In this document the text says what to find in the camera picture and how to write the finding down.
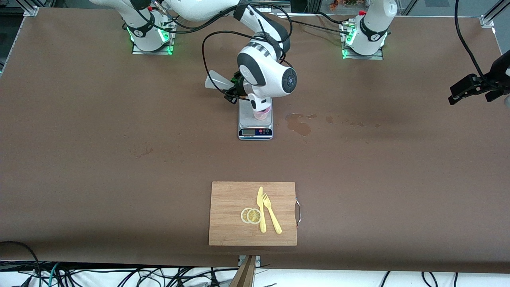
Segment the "squeeze bottle with orange cap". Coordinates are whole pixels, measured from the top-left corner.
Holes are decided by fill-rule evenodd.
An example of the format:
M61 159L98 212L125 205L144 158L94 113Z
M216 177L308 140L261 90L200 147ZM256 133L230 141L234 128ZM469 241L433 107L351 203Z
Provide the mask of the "squeeze bottle with orange cap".
M223 91L233 88L235 86L235 83L233 83L230 79L223 77L214 70L210 70L209 74L206 77L204 86L209 89L218 89L220 91Z

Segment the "silver kitchen scale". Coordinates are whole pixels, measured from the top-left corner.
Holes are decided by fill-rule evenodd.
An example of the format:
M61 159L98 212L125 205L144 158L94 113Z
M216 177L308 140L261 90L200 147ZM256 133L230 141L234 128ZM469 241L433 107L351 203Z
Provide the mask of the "silver kitchen scale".
M240 140L271 140L274 137L273 108L271 114L264 120L257 120L253 115L251 104L247 100L239 103L238 132Z

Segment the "brown liquid puddle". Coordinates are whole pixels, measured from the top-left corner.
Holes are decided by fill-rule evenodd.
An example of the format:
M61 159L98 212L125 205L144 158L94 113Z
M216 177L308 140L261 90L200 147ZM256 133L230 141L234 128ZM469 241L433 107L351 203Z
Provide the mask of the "brown liquid puddle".
M289 130L296 132L300 136L309 136L311 134L311 127L306 122L303 122L303 119L303 114L288 114L285 117L286 126Z

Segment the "yellow plastic knife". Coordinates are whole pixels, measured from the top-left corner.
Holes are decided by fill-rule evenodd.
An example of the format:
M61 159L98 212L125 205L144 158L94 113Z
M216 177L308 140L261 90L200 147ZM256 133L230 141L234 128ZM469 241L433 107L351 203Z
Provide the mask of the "yellow plastic knife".
M259 190L257 192L257 205L260 209L260 231L262 233L265 233L267 231L266 222L265 222L265 215L264 215L264 205L263 205L263 187L259 187Z

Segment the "yellow plastic fork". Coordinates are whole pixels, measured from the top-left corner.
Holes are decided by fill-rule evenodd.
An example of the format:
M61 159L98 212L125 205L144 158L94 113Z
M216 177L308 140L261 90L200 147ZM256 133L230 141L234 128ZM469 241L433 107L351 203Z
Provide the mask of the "yellow plastic fork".
M282 227L280 226L279 221L277 220L277 217L275 216L275 213L273 212L270 198L266 193L263 194L263 204L264 204L264 207L266 207L266 209L268 209L268 211L269 211L269 215L270 215L271 221L273 222L273 227L275 229L275 232L277 234L282 234Z

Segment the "wooden cutting board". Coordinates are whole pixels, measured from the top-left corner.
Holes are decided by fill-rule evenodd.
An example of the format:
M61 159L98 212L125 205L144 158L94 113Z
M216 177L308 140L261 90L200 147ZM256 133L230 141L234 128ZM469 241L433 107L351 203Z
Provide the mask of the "wooden cutting board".
M263 187L282 234L273 227L269 211L264 207L267 231L259 224L246 224L241 211L250 207L259 209L257 192ZM296 185L294 182L215 181L211 187L209 245L210 246L296 246L297 220Z

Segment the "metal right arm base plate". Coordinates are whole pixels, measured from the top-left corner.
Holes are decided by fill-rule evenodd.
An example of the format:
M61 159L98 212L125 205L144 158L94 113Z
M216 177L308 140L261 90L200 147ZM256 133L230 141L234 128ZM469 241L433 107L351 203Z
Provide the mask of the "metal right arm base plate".
M167 23L169 18L164 15L151 14L150 20L155 24L164 27L165 31L155 27L153 24L145 22L142 18L136 20L129 17L125 20L130 39L133 43L133 54L155 54L171 55L175 44L176 25Z

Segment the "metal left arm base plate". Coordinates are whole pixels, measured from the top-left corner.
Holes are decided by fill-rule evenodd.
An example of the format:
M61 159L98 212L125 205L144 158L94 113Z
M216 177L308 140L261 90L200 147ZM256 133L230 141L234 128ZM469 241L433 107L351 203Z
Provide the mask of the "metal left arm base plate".
M358 60L383 60L383 50L382 47L378 49L378 51L373 55L362 55L355 52L350 45L357 35L357 31L355 29L355 23L352 21L342 21L339 24L339 32L341 37L341 47L342 47L342 58L343 59L358 59Z

